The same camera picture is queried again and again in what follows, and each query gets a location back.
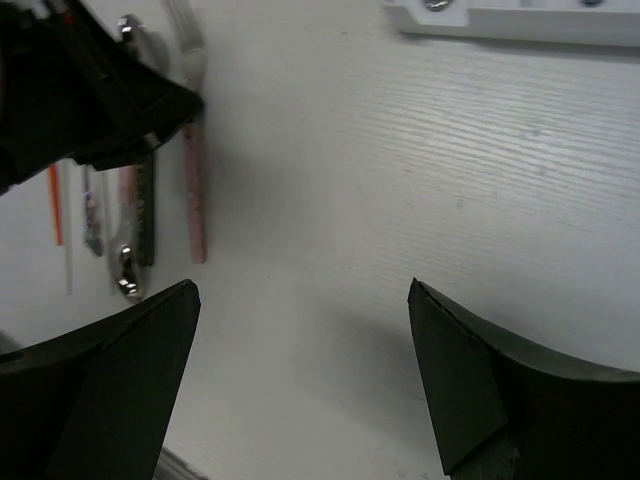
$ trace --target white wall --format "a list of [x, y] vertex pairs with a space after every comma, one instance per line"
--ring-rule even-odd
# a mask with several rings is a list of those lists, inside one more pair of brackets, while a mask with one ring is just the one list
[[[169, 38], [159, 2], [89, 3]], [[547, 346], [640, 369], [634, 56], [402, 38], [375, 0], [194, 3], [211, 46], [211, 259], [190, 265], [173, 142], [153, 273], [154, 290], [190, 277], [202, 292], [178, 454], [212, 479], [441, 478], [413, 276]], [[72, 297], [44, 177], [0, 201], [0, 329], [22, 342], [126, 305], [80, 247], [74, 182]]]

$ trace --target screw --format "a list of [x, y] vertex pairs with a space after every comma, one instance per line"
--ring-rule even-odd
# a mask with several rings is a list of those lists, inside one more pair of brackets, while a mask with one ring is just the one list
[[422, 0], [425, 8], [430, 12], [441, 12], [453, 3], [453, 0]]

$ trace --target black plastic part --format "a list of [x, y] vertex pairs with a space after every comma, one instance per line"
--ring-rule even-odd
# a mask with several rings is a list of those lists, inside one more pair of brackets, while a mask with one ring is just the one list
[[182, 282], [0, 356], [0, 478], [152, 478], [199, 310]]
[[409, 311], [445, 474], [638, 477], [640, 373], [538, 345], [417, 280]]
[[132, 59], [78, 0], [36, 19], [0, 4], [4, 63], [0, 192], [63, 157], [131, 165], [167, 142], [202, 99]]

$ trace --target orange stick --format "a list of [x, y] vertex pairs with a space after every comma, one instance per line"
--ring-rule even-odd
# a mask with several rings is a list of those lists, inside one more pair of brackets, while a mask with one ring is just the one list
[[62, 238], [62, 211], [60, 210], [60, 178], [58, 167], [51, 165], [47, 172], [49, 174], [49, 197], [53, 208], [53, 226], [56, 233], [56, 245], [63, 244]]

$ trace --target white shelf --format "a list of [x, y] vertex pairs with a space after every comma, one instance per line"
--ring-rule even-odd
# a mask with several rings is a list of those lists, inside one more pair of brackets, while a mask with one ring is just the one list
[[453, 0], [439, 12], [422, 0], [381, 0], [405, 33], [587, 45], [640, 46], [640, 1]]

